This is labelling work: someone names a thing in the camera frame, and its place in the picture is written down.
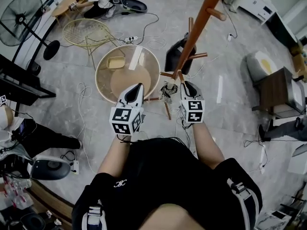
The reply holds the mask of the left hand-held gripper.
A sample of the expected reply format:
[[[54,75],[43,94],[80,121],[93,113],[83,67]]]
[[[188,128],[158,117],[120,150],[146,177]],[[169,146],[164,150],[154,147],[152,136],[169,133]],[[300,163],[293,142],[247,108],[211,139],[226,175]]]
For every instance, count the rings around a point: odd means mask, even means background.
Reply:
[[[111,108],[109,123],[117,135],[132,136],[143,122],[144,85],[138,83],[124,90]]]

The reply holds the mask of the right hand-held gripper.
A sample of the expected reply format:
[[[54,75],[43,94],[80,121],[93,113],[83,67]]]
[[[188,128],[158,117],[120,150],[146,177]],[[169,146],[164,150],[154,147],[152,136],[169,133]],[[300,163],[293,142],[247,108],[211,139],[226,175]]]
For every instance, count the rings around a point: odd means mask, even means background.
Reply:
[[[180,83],[180,107],[185,123],[202,123],[205,112],[205,101],[201,90],[192,82]]]

